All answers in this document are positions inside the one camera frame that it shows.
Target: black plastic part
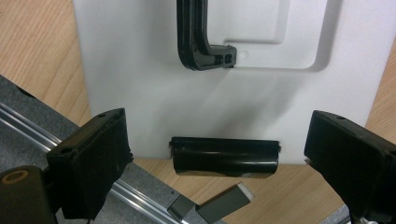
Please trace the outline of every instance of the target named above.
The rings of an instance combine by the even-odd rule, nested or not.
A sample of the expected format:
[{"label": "black plastic part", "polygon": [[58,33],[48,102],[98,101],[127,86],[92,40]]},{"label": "black plastic part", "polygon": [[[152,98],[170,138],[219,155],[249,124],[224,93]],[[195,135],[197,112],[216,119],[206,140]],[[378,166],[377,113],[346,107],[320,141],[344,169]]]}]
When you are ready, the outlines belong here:
[{"label": "black plastic part", "polygon": [[0,174],[0,202],[2,223],[57,223],[38,167],[21,166]]},{"label": "black plastic part", "polygon": [[394,222],[395,145],[348,119],[314,111],[304,154],[354,217]]},{"label": "black plastic part", "polygon": [[174,219],[181,222],[193,207],[195,207],[195,203],[180,194],[167,211]]},{"label": "black plastic part", "polygon": [[277,141],[173,137],[169,143],[178,175],[265,178],[275,173]]},{"label": "black plastic part", "polygon": [[43,171],[43,181],[47,188],[47,196],[49,199],[49,206],[53,214],[61,208],[61,198],[63,194],[62,189],[58,189],[55,185],[55,176],[49,167]]},{"label": "black plastic part", "polygon": [[133,160],[124,109],[100,114],[47,154],[65,218],[94,219]]},{"label": "black plastic part", "polygon": [[195,210],[207,223],[214,223],[249,204],[252,196],[251,192],[240,183],[224,190],[204,204],[197,205]]},{"label": "black plastic part", "polygon": [[207,70],[232,68],[236,64],[236,48],[209,45],[206,33],[207,0],[177,0],[178,56],[186,68]]}]

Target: metal bracket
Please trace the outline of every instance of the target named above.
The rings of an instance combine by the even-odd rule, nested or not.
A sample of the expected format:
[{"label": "metal bracket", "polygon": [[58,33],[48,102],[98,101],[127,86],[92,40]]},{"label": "metal bracket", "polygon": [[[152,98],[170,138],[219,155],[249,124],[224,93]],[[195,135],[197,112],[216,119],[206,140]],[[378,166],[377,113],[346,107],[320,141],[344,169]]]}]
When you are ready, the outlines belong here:
[{"label": "metal bracket", "polygon": [[236,48],[209,45],[207,41],[207,0],[177,0],[178,56],[186,68],[208,70],[233,68]]},{"label": "metal bracket", "polygon": [[196,205],[195,210],[210,224],[249,204],[253,198],[253,193],[241,182],[224,190],[202,205]]},{"label": "metal bracket", "polygon": [[192,200],[180,194],[180,196],[168,207],[167,211],[177,221],[181,222],[195,205],[196,204]]}]

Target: black plastic bracket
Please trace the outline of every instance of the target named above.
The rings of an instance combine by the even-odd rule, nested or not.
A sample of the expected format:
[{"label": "black plastic bracket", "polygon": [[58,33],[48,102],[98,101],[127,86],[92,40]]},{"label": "black plastic bracket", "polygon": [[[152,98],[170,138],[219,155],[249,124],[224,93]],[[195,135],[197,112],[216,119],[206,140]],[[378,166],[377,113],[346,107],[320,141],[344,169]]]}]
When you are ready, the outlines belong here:
[{"label": "black plastic bracket", "polygon": [[341,116],[315,111],[304,154],[353,217],[396,223],[394,144]]},{"label": "black plastic bracket", "polygon": [[47,153],[64,217],[94,219],[132,160],[123,108],[94,117]]},{"label": "black plastic bracket", "polygon": [[178,56],[186,68],[208,70],[233,68],[236,48],[209,45],[207,41],[207,0],[177,0]]}]

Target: black cylindrical piece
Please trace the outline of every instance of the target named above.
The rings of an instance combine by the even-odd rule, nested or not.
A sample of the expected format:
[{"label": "black cylindrical piece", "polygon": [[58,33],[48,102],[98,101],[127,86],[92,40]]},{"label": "black cylindrical piece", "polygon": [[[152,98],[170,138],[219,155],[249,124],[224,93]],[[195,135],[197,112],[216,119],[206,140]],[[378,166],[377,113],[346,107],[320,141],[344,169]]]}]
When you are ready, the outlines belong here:
[{"label": "black cylindrical piece", "polygon": [[40,168],[25,165],[0,174],[0,223],[58,223]]},{"label": "black cylindrical piece", "polygon": [[277,141],[173,137],[169,143],[178,175],[265,178],[277,168]]}]

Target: metal bar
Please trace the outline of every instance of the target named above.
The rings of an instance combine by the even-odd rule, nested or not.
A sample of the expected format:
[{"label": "metal bar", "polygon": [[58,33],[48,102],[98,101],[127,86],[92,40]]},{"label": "metal bar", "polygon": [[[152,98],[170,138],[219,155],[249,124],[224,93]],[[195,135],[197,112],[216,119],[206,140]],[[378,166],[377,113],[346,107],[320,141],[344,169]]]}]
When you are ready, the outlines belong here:
[{"label": "metal bar", "polygon": [[337,211],[330,214],[320,224],[350,224],[349,210],[346,205],[341,206]]},{"label": "metal bar", "polygon": [[[27,137],[45,152],[49,152],[53,147],[56,147],[62,142],[53,134],[2,103],[0,103],[0,121],[3,121],[8,127]],[[160,204],[155,203],[149,197],[120,179],[113,184],[110,193],[157,223],[180,223],[174,220]]]},{"label": "metal bar", "polygon": [[0,103],[0,120],[8,127],[27,137],[36,143],[43,151],[49,152],[62,141],[53,134],[47,132],[29,119],[20,115],[12,108]]}]

